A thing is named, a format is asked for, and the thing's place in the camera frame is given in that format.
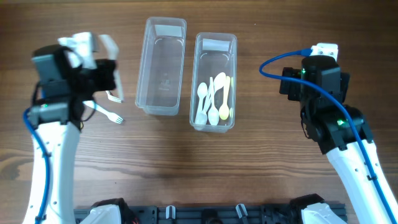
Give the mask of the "thin white plastic fork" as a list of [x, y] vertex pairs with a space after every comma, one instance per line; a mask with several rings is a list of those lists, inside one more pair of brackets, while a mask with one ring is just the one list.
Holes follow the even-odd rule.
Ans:
[[113, 102], [116, 102], [116, 103], [122, 103], [123, 102], [120, 98], [115, 97], [110, 91], [106, 91], [106, 94], [107, 94], [108, 100], [110, 100], [110, 101], [113, 101]]

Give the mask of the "wide-handled white plastic fork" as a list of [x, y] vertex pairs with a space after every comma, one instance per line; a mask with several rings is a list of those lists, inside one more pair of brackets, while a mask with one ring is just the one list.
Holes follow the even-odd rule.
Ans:
[[98, 105], [97, 103], [95, 103], [94, 101], [84, 101], [83, 102], [86, 106], [100, 112], [103, 113], [105, 116], [107, 116], [107, 118], [117, 124], [122, 124], [124, 119], [122, 117], [120, 117], [118, 114], [110, 112], [106, 109], [104, 109], [103, 107], [101, 107], [100, 105]]

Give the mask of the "cream yellow plastic spoon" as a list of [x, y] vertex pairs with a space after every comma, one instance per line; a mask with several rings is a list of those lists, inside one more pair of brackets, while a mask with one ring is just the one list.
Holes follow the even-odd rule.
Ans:
[[230, 81], [231, 78], [229, 76], [226, 76], [223, 87], [223, 104], [220, 106], [219, 109], [219, 116], [220, 119], [222, 120], [226, 120], [229, 116], [228, 95], [229, 95]]

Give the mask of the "white spoon pointing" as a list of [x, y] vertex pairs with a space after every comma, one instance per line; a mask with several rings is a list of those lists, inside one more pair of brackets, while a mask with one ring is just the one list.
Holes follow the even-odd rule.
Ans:
[[210, 96], [210, 109], [208, 110], [208, 120], [212, 126], [216, 126], [220, 120], [219, 111], [214, 105], [214, 91], [211, 92]]

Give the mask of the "wide-handled white plastic spoon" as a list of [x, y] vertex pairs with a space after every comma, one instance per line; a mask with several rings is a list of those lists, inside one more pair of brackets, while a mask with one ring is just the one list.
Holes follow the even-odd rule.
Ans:
[[195, 123], [196, 124], [200, 123], [201, 112], [203, 110], [203, 100], [207, 96], [207, 92], [208, 92], [207, 84], [205, 82], [201, 82], [199, 84], [198, 90], [197, 90], [197, 95], [198, 95], [199, 100], [198, 100], [197, 113], [196, 113], [196, 116], [195, 116]]

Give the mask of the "thin-handled white spoon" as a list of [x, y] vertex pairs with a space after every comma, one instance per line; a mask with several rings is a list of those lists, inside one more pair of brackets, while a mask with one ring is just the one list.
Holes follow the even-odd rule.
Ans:
[[203, 106], [202, 111], [199, 112], [199, 115], [198, 115], [198, 119], [197, 119], [198, 124], [206, 124], [208, 121], [207, 111], [211, 105], [211, 91], [212, 91], [213, 87], [214, 87], [213, 78], [210, 77], [210, 85], [208, 87], [208, 92], [205, 97], [204, 106]]

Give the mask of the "curved white plastic fork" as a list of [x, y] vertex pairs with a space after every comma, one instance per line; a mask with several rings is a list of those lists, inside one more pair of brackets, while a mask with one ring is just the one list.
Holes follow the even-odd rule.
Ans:
[[[101, 35], [99, 35], [99, 39], [102, 41], [102, 43], [107, 51], [108, 58], [110, 60], [117, 61], [118, 55], [119, 55], [119, 47], [117, 46], [115, 41], [112, 39], [112, 37], [107, 34], [101, 34]], [[114, 78], [115, 78], [116, 90], [118, 91], [118, 96], [116, 96], [116, 97], [118, 97], [122, 101], [124, 101], [123, 85], [121, 82], [121, 77], [120, 77], [118, 68], [116, 68], [114, 71]]]

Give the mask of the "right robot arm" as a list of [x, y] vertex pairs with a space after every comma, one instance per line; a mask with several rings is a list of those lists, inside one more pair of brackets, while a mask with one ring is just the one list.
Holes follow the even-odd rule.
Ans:
[[313, 55], [285, 67], [279, 92], [300, 102], [307, 137], [338, 173], [361, 223], [395, 223], [397, 201], [377, 157], [373, 134], [359, 109], [344, 103], [350, 75], [333, 57]]

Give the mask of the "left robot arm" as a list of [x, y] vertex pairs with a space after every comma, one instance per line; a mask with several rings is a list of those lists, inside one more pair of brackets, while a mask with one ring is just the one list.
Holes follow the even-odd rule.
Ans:
[[74, 51], [59, 44], [37, 49], [32, 61], [39, 81], [23, 120], [34, 144], [34, 166], [24, 223], [74, 223], [73, 176], [80, 140], [84, 101], [97, 91], [116, 87], [116, 60], [96, 59], [83, 66], [81, 55], [73, 65]]

